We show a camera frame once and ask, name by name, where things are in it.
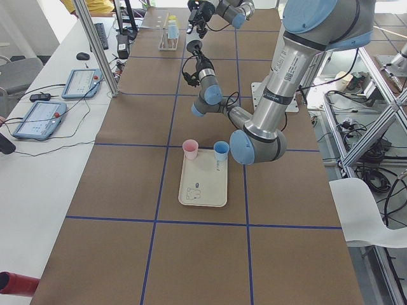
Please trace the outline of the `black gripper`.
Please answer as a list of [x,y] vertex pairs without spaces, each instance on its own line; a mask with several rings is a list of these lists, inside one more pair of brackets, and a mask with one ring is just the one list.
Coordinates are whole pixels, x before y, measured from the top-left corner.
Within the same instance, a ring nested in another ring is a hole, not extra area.
[[214,75],[214,66],[212,62],[204,55],[201,48],[198,48],[198,50],[194,50],[193,55],[196,56],[197,60],[195,68],[197,71],[198,79],[202,79],[207,75],[204,70],[211,70],[212,72],[210,72],[209,75]]
[[203,39],[208,32],[206,29],[206,23],[215,14],[216,8],[219,4],[218,0],[208,0],[208,1],[188,1],[187,5],[190,10],[198,10],[196,22],[188,22],[188,28],[186,33],[191,34],[194,27],[199,31],[199,38]]

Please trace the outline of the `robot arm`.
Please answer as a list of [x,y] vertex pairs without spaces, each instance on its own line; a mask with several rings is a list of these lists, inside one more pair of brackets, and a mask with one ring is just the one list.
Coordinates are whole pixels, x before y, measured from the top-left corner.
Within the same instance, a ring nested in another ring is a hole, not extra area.
[[314,57],[328,50],[351,50],[367,45],[373,33],[374,1],[288,1],[283,11],[283,47],[261,84],[253,113],[223,97],[214,68],[202,53],[205,24],[219,15],[239,29],[254,13],[252,1],[190,1],[187,48],[197,58],[201,90],[192,113],[221,113],[236,126],[230,151],[240,164],[274,161],[286,151],[279,123]]
[[190,16],[187,34],[196,32],[199,38],[207,33],[207,23],[218,15],[234,28],[239,29],[255,12],[252,1],[188,1]]

